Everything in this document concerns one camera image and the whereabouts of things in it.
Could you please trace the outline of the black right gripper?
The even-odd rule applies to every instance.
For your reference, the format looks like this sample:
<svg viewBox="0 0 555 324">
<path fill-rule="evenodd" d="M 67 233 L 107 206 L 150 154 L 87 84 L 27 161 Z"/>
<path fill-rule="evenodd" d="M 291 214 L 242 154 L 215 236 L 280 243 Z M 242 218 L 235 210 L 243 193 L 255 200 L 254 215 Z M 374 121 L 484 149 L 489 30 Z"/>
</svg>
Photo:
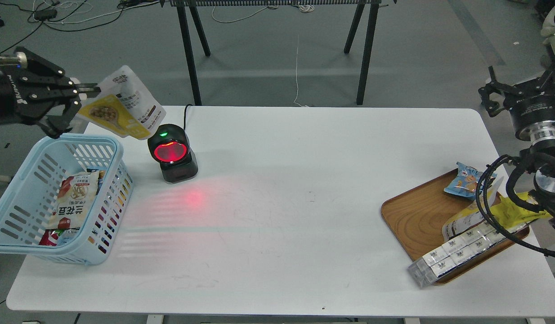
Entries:
<svg viewBox="0 0 555 324">
<path fill-rule="evenodd" d="M 509 111 L 515 137 L 521 141 L 539 141 L 539 137 L 532 138 L 535 129 L 549 127 L 555 130 L 555 46 L 545 45 L 545 48 L 546 54 L 541 58 L 545 68 L 541 86 L 547 86 L 544 90 L 537 88 L 537 81 L 532 79 L 516 84 L 516 94 L 507 92 L 507 84 L 497 80 L 493 66 L 488 67 L 489 81 L 478 90 L 481 104 L 490 117 Z M 492 100 L 492 94 L 505 95 L 503 103 Z"/>
</svg>

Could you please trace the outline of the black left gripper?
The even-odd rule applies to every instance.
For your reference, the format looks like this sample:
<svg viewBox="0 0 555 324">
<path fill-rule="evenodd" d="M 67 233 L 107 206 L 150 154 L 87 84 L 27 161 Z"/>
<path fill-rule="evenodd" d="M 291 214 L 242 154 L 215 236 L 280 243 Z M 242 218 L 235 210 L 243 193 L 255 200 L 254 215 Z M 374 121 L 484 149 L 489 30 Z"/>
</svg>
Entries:
<svg viewBox="0 0 555 324">
<path fill-rule="evenodd" d="M 81 101 L 100 92 L 98 84 L 68 77 L 63 68 L 24 47 L 0 54 L 0 125 L 37 125 L 59 138 L 72 129 Z"/>
</svg>

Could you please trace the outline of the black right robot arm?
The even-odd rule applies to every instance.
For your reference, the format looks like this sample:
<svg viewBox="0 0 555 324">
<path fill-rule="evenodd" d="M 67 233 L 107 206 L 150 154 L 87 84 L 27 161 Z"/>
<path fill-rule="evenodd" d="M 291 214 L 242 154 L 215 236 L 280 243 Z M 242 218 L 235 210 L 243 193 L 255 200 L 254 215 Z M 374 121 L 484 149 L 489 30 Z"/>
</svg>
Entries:
<svg viewBox="0 0 555 324">
<path fill-rule="evenodd" d="M 495 219 L 489 203 L 482 199 L 492 183 L 492 174 L 503 164 L 514 170 L 506 181 L 506 194 L 517 207 L 531 212 L 547 212 L 555 230 L 555 45 L 546 45 L 550 65 L 542 76 L 515 85 L 497 80 L 489 67 L 490 82 L 479 88 L 482 104 L 490 117 L 510 113 L 515 137 L 530 143 L 518 156 L 501 155 L 478 180 L 477 208 L 485 221 L 512 242 L 555 258 L 555 251 L 522 241 Z"/>
</svg>

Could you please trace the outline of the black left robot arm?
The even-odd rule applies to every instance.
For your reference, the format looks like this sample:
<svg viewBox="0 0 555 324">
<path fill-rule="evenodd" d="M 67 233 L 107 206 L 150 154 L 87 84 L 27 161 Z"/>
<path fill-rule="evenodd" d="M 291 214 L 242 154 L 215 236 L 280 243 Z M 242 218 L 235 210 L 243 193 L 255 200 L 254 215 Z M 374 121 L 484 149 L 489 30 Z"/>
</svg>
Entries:
<svg viewBox="0 0 555 324">
<path fill-rule="evenodd" d="M 96 83 L 69 78 L 63 68 L 24 47 L 0 55 L 0 125 L 37 125 L 58 138 L 70 131 L 82 101 L 99 92 Z"/>
</svg>

